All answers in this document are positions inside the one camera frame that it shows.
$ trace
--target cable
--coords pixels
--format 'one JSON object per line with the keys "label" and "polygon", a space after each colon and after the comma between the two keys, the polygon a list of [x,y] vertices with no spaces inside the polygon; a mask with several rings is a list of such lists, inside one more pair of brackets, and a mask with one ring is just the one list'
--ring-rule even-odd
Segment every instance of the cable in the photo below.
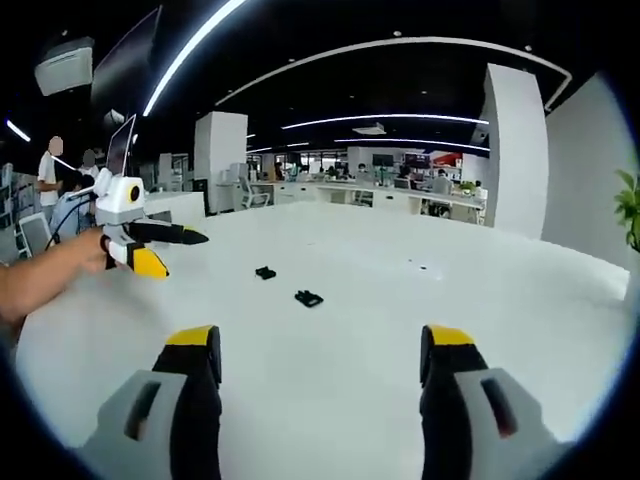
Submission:
{"label": "cable", "polygon": [[80,208],[82,205],[86,205],[87,203],[91,202],[91,199],[89,200],[85,200],[84,202],[80,202],[79,204],[75,205],[71,210],[69,210],[67,212],[67,214],[64,216],[64,218],[62,219],[62,221],[58,224],[58,226],[56,227],[55,232],[53,232],[51,234],[51,238],[49,239],[49,241],[47,242],[47,246],[44,247],[45,251],[49,250],[49,247],[51,246],[51,242],[53,242],[53,239],[55,238],[55,236],[58,234],[58,232],[60,231],[60,227],[62,227],[62,225],[64,224],[64,222],[67,220],[67,218],[69,218],[69,215],[71,215],[74,210]]}

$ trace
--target green plant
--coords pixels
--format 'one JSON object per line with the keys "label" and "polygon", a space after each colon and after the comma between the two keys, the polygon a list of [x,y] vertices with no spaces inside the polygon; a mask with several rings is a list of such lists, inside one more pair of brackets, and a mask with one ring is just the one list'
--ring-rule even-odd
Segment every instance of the green plant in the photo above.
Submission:
{"label": "green plant", "polygon": [[627,228],[627,244],[640,253],[640,183],[627,172],[616,173],[628,187],[615,196],[616,215],[620,215],[620,225]]}
{"label": "green plant", "polygon": [[469,190],[473,193],[476,190],[476,184],[473,182],[462,182],[460,184],[460,190]]}

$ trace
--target black clip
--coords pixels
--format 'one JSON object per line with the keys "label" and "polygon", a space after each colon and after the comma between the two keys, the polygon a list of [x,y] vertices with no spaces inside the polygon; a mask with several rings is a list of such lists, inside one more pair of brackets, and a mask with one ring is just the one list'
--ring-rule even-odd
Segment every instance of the black clip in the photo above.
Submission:
{"label": "black clip", "polygon": [[324,302],[324,298],[316,295],[315,293],[311,293],[309,290],[305,290],[304,292],[302,290],[298,290],[295,298],[307,308],[315,307],[316,305],[320,305]]}
{"label": "black clip", "polygon": [[256,275],[261,277],[263,280],[269,280],[276,276],[276,272],[269,270],[269,267],[262,267],[256,270]]}

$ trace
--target black ceiling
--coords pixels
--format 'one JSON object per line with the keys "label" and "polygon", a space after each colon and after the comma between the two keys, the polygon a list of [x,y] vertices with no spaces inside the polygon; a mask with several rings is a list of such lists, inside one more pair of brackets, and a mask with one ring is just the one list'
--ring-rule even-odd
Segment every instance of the black ceiling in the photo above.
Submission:
{"label": "black ceiling", "polygon": [[[22,141],[4,126],[3,161],[16,169],[33,168],[52,133],[66,139],[70,161],[88,146],[105,146],[107,132],[92,123],[88,88],[45,98],[33,77],[43,47],[61,38],[89,35],[95,39],[94,64],[158,1],[111,0],[54,4],[28,2],[3,12],[0,40],[5,71],[0,102],[5,117],[28,131]],[[163,13],[153,52],[153,71],[140,79],[151,94],[181,46],[223,0],[171,0]],[[189,151],[194,120],[213,109],[249,115],[255,133],[251,148],[312,142],[329,148],[332,140],[357,136],[363,122],[282,131],[283,125],[328,117],[430,113],[478,118],[484,102],[487,62],[534,73],[543,100],[549,99],[562,75],[513,55],[466,46],[396,45],[332,56],[293,68],[224,102],[245,83],[290,59],[352,44],[404,37],[446,36],[492,42],[532,53],[569,70],[574,81],[560,103],[601,66],[603,25],[579,2],[533,0],[247,0],[221,23],[187,59],[148,119],[140,122],[136,150],[150,158],[159,151]],[[473,124],[432,120],[382,120],[388,136],[468,143]]]}

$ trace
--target person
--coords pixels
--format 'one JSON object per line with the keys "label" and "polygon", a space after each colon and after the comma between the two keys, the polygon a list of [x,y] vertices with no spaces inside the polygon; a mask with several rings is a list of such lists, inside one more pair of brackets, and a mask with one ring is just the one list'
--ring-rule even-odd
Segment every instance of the person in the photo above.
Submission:
{"label": "person", "polygon": [[33,258],[0,266],[0,321],[14,327],[60,294],[81,271],[104,270],[107,257],[101,237],[102,229],[93,228]]}
{"label": "person", "polygon": [[400,167],[400,174],[398,175],[398,178],[405,178],[409,180],[409,188],[411,190],[416,190],[418,188],[413,178],[413,173],[411,173],[411,168],[408,165],[402,165]]}
{"label": "person", "polygon": [[438,170],[438,176],[433,180],[433,193],[451,195],[452,182],[447,178],[444,169]]}
{"label": "person", "polygon": [[488,190],[486,188],[482,188],[482,182],[480,180],[476,180],[476,189],[473,194],[481,202],[486,202],[489,197]]}
{"label": "person", "polygon": [[49,148],[42,155],[38,167],[36,190],[40,193],[40,206],[47,222],[51,220],[53,208],[58,201],[58,190],[62,188],[62,182],[56,181],[56,169],[52,155],[58,157],[62,155],[62,150],[62,138],[57,136],[51,138]]}
{"label": "person", "polygon": [[83,175],[91,175],[94,180],[98,178],[100,169],[96,165],[96,154],[90,148],[82,155],[82,166],[78,170]]}
{"label": "person", "polygon": [[62,189],[65,193],[56,203],[49,224],[51,232],[57,232],[56,240],[65,242],[78,235],[80,219],[93,214],[95,208],[93,202],[85,203],[89,200],[88,195],[70,198],[73,193],[91,186],[93,186],[93,177],[82,175],[80,172],[71,172],[63,181]]}
{"label": "person", "polygon": [[282,163],[276,162],[275,170],[276,170],[276,180],[278,182],[282,182],[284,180],[284,173],[282,173]]}

